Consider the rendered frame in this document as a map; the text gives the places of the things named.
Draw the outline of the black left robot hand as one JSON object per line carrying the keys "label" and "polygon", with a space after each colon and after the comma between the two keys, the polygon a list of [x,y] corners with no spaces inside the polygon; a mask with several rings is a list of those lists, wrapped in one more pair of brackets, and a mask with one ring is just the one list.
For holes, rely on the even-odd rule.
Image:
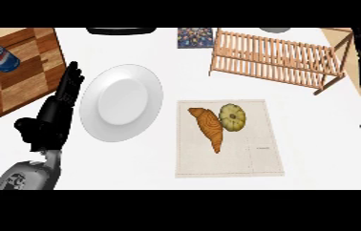
{"label": "black left robot hand", "polygon": [[32,152],[62,149],[82,80],[81,69],[72,61],[62,74],[56,93],[45,99],[37,117],[23,117],[14,122],[22,141],[31,144]]}

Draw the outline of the beige rectangular placemat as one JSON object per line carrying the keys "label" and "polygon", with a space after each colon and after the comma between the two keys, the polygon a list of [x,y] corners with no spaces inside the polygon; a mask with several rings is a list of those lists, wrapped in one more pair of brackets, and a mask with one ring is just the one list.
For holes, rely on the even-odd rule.
{"label": "beige rectangular placemat", "polygon": [[[207,109],[217,116],[226,104],[236,105],[245,112],[245,126],[238,132],[223,130],[220,152],[216,153],[189,109]],[[176,177],[270,177],[284,174],[264,101],[179,101]]]}

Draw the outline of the yellow-green round squash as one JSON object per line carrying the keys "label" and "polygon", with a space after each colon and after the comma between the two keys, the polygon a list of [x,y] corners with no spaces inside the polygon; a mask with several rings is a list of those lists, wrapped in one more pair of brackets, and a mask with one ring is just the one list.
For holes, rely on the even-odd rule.
{"label": "yellow-green round squash", "polygon": [[219,119],[229,132],[238,132],[245,126],[245,113],[241,107],[227,103],[219,112]]}

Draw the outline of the wooden slatted tiered shelf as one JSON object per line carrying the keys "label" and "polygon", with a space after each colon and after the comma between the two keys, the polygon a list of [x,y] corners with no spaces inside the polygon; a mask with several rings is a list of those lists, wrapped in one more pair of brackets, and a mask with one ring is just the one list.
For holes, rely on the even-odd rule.
{"label": "wooden slatted tiered shelf", "polygon": [[210,71],[238,74],[315,89],[318,95],[346,77],[353,33],[334,47],[217,29]]}

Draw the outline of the white round plate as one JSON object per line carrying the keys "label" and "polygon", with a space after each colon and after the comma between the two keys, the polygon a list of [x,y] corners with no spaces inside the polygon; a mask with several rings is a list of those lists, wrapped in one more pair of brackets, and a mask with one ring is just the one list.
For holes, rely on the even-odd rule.
{"label": "white round plate", "polygon": [[93,79],[79,102],[79,120],[93,138],[118,142],[137,136],[161,110],[162,85],[134,64],[119,65]]}

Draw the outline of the checkered wooden cutting board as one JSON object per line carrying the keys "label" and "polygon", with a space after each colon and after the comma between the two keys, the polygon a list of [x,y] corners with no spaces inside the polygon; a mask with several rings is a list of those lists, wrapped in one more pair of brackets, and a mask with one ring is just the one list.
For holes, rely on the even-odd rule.
{"label": "checkered wooden cutting board", "polygon": [[19,59],[17,68],[0,72],[0,116],[57,87],[66,69],[54,28],[0,28],[0,46]]}

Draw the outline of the blue and white can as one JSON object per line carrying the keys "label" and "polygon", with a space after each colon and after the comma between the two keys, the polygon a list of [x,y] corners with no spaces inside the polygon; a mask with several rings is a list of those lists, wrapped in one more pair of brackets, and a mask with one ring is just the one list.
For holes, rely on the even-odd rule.
{"label": "blue and white can", "polygon": [[19,59],[7,51],[4,47],[0,46],[0,72],[7,73],[13,71],[19,66]]}

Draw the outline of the black flat object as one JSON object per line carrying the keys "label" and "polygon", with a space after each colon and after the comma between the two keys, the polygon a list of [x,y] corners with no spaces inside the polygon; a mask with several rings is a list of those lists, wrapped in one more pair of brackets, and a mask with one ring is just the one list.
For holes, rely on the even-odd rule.
{"label": "black flat object", "polygon": [[133,35],[150,33],[156,28],[85,28],[91,34]]}

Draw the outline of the orange croissant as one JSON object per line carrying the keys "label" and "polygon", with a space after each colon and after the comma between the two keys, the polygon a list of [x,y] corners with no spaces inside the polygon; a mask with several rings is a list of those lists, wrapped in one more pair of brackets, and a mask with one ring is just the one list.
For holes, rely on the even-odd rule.
{"label": "orange croissant", "polygon": [[189,108],[190,115],[195,117],[196,125],[204,136],[208,138],[213,151],[220,153],[223,143],[223,126],[214,113],[204,108]]}

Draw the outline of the colourful patterned mat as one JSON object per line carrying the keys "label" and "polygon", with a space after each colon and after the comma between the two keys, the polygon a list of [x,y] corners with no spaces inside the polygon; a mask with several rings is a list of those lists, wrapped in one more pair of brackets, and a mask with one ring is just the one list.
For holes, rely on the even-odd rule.
{"label": "colourful patterned mat", "polygon": [[177,48],[211,48],[213,30],[210,28],[179,28],[177,29]]}

